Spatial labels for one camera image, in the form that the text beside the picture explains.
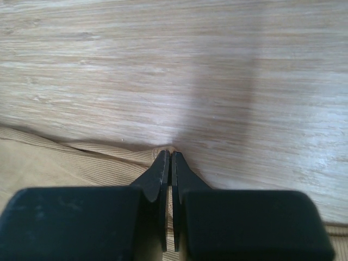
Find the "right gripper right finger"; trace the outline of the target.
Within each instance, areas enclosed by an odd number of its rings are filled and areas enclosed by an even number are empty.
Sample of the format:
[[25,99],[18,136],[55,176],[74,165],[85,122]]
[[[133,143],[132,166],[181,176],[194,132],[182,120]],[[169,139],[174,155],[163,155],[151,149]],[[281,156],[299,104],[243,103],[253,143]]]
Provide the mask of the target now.
[[333,260],[313,201],[293,190],[213,189],[172,155],[175,250],[180,260]]

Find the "tan brown tank top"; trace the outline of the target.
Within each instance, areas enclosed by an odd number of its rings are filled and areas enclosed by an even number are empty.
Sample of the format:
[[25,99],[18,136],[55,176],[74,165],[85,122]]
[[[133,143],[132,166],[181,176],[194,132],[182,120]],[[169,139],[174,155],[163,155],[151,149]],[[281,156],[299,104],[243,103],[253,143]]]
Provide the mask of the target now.
[[[155,161],[170,152],[167,190],[167,250],[163,259],[180,260],[175,250],[171,185],[173,148],[133,152],[85,142],[57,143],[11,128],[1,128],[1,214],[9,200],[25,188],[113,187],[131,184]],[[347,260],[347,227],[324,224],[335,251]]]

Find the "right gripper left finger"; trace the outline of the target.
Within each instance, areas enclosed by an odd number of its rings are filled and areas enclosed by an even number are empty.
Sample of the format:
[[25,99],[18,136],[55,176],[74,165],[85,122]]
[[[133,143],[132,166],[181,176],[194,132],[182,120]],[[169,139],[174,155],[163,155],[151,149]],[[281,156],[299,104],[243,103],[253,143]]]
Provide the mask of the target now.
[[170,152],[129,185],[19,190],[1,214],[1,260],[162,260]]

